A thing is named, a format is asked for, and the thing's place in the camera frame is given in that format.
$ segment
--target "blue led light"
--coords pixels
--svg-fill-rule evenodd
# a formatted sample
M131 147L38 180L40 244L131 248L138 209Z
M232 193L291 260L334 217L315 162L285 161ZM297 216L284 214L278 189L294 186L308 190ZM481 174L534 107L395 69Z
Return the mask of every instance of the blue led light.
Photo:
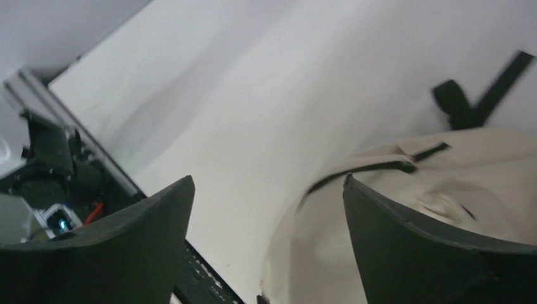
M60 230L63 232L67 228L67 223L64 220L60 220Z

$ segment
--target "gray wall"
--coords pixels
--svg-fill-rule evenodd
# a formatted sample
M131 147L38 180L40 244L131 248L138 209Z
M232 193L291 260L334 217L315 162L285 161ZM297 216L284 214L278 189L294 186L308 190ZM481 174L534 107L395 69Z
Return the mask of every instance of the gray wall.
M50 77L150 0L0 0L0 80L23 65Z

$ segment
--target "white wall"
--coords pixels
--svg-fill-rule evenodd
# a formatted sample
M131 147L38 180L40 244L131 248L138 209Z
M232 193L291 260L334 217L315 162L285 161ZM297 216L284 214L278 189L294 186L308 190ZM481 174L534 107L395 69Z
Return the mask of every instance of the white wall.
M476 100L534 0L156 0L53 90L148 194L191 174L187 238L248 303L283 210L319 168L444 130L430 88ZM537 136L537 66L493 117Z
M149 1L0 1L0 80L24 65L65 68Z

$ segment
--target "beige fabric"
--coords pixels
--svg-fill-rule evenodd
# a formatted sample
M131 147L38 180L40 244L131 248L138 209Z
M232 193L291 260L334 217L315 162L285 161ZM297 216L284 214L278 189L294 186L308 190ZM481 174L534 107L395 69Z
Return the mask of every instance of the beige fabric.
M456 227L537 244L537 139L505 129L475 129L406 139L351 155L336 172L410 155L444 142L409 175L354 174L388 198ZM343 206L343 179L299 199L271 241L262 290L271 304L366 303ZM475 220L462 208L465 207Z

